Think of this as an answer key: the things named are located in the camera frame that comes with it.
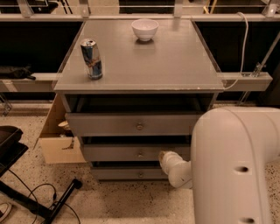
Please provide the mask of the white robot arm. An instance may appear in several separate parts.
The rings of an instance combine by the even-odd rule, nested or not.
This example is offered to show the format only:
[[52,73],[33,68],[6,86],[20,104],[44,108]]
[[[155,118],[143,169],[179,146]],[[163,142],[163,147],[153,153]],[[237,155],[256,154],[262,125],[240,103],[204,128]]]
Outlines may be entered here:
[[189,162],[158,158],[172,186],[193,190],[195,224],[272,224],[265,166],[279,155],[279,108],[221,107],[196,122]]

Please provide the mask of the yellowish white gripper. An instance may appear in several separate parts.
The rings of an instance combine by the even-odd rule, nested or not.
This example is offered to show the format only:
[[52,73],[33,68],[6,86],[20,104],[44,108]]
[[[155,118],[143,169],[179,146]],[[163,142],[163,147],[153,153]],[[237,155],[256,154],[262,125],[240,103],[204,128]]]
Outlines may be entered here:
[[171,155],[170,151],[161,150],[158,154],[159,163],[162,163],[164,161],[165,156],[170,156],[170,155]]

